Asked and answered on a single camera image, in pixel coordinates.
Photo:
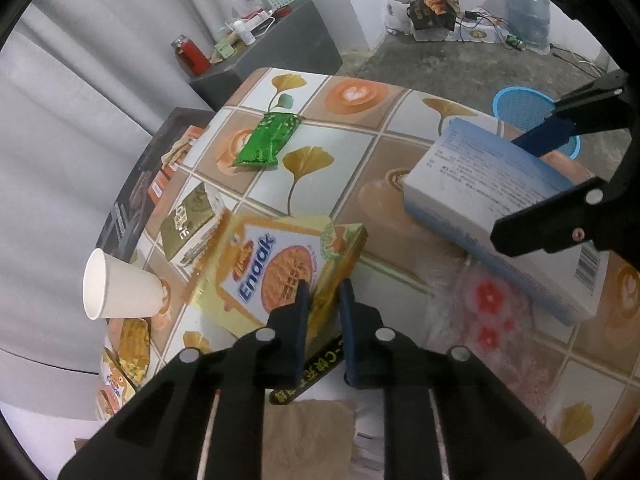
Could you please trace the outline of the white small bottle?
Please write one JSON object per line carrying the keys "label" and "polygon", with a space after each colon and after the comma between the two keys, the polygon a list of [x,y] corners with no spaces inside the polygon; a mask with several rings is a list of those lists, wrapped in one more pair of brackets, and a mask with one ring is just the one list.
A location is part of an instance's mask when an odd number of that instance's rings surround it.
{"label": "white small bottle", "polygon": [[233,22],[232,27],[236,33],[236,36],[238,36],[242,40],[243,44],[245,44],[246,46],[254,44],[256,38],[248,28],[246,21],[236,20]]}

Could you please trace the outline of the clear plastic bag red print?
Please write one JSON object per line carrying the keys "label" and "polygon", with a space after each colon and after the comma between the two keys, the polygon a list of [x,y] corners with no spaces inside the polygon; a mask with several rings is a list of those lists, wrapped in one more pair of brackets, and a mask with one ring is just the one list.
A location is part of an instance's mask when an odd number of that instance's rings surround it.
{"label": "clear plastic bag red print", "polygon": [[532,339],[532,300],[518,286],[469,258],[450,285],[437,291],[437,311],[423,347],[468,348],[530,410],[544,410],[551,372]]}

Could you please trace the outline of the green snack wrapper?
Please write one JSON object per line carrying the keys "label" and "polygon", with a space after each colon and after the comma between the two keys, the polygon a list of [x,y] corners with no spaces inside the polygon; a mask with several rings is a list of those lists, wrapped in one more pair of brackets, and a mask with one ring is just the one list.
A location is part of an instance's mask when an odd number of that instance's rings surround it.
{"label": "green snack wrapper", "polygon": [[266,113],[236,155],[233,167],[277,166],[278,154],[300,124],[292,113]]}

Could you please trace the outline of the dark snack bag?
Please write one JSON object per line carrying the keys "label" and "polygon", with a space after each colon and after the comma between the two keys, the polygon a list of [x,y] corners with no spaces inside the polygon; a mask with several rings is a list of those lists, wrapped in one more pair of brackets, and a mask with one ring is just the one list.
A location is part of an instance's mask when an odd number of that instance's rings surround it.
{"label": "dark snack bag", "polygon": [[448,0],[413,0],[407,10],[415,30],[447,29],[454,31],[457,12]]}

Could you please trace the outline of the dark printed book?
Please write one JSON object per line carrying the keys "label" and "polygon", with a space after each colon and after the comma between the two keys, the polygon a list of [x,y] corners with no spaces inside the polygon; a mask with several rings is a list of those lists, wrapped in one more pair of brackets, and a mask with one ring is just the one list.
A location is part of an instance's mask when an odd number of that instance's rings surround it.
{"label": "dark printed book", "polygon": [[184,107],[177,107],[169,114],[120,189],[96,242],[97,248],[122,261],[130,259],[155,209],[149,188],[162,173],[160,159],[189,127],[206,127],[214,116],[210,110]]}

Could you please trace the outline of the blue water jug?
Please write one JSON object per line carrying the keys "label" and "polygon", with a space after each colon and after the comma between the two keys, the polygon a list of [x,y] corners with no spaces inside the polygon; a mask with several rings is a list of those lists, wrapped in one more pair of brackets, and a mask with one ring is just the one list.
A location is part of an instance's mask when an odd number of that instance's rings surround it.
{"label": "blue water jug", "polygon": [[529,50],[549,52],[549,0],[506,0],[506,19]]}

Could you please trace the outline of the gold foil snack packet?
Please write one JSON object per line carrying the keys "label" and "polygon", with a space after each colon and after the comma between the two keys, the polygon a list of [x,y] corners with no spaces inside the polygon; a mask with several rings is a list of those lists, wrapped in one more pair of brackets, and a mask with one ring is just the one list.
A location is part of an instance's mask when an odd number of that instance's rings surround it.
{"label": "gold foil snack packet", "polygon": [[136,387],[140,387],[150,365],[150,328],[145,318],[126,318],[120,330],[117,359],[119,367]]}

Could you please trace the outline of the gold brown tea packet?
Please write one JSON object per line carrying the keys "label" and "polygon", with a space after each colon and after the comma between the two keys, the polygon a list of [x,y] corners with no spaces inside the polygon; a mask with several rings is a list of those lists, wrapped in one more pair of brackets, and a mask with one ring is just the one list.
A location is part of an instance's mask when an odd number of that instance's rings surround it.
{"label": "gold brown tea packet", "polygon": [[160,226],[165,258],[175,266],[190,266],[205,249],[227,212],[220,194],[198,184]]}

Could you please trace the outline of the yellow Enaak snack packet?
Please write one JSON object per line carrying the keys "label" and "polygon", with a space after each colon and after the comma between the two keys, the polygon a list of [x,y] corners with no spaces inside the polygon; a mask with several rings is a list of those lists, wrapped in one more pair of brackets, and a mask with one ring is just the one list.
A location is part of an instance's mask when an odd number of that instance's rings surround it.
{"label": "yellow Enaak snack packet", "polygon": [[96,412],[106,422],[134,397],[136,388],[117,365],[113,351],[106,347],[101,356],[100,381]]}

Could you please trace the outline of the brown paper napkin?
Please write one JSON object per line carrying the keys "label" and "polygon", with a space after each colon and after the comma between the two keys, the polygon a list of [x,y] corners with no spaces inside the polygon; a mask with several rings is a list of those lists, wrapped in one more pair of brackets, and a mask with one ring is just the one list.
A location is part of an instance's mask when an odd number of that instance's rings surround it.
{"label": "brown paper napkin", "polygon": [[347,478],[355,422],[355,404],[347,401],[268,405],[262,430],[262,478]]}

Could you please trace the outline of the yellow Enaak snack box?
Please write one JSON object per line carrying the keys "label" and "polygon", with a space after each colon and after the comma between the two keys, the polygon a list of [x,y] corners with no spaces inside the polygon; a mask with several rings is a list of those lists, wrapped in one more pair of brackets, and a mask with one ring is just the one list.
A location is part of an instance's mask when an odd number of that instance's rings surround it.
{"label": "yellow Enaak snack box", "polygon": [[299,283],[311,293],[310,344],[333,323],[337,286],[352,274],[367,238],[363,224],[328,216],[228,214],[194,261],[184,302],[203,318],[183,333],[183,344],[203,353],[231,346],[292,304]]}

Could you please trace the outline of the blue white carton box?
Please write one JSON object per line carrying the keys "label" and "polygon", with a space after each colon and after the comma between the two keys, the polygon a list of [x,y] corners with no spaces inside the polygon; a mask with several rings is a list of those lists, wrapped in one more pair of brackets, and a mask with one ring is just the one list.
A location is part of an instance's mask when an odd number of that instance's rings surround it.
{"label": "blue white carton box", "polygon": [[570,180],[472,122],[454,118],[402,182],[405,210],[518,286],[559,321],[593,318],[608,254],[592,243],[508,257],[490,240],[495,223],[566,191]]}

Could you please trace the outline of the blue mesh trash basket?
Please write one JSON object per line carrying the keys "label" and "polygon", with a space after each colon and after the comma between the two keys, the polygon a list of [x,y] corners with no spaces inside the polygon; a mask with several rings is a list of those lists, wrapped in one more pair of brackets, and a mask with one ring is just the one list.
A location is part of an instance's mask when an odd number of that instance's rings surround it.
{"label": "blue mesh trash basket", "polygon": [[525,87],[504,88],[494,96],[492,110],[495,118],[524,133],[525,140],[516,144],[530,154],[542,156],[559,151],[570,159],[577,158],[582,141],[574,136],[574,124],[556,117],[555,102],[542,92]]}

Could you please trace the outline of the dark grey side cabinet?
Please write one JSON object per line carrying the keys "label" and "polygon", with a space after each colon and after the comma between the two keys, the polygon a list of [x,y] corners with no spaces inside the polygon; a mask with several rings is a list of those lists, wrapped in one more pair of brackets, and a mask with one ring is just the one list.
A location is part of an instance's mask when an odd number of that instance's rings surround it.
{"label": "dark grey side cabinet", "polygon": [[291,9],[254,44],[192,77],[190,87],[213,110],[219,110],[260,68],[335,75],[343,61],[317,7],[311,0],[298,0]]}

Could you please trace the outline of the white paper cup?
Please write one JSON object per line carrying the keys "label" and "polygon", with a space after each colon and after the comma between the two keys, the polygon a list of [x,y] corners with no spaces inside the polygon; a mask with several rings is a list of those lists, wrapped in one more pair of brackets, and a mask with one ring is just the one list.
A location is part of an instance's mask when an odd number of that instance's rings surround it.
{"label": "white paper cup", "polygon": [[163,309],[160,279],[96,248],[82,278],[82,302],[90,320],[150,318]]}

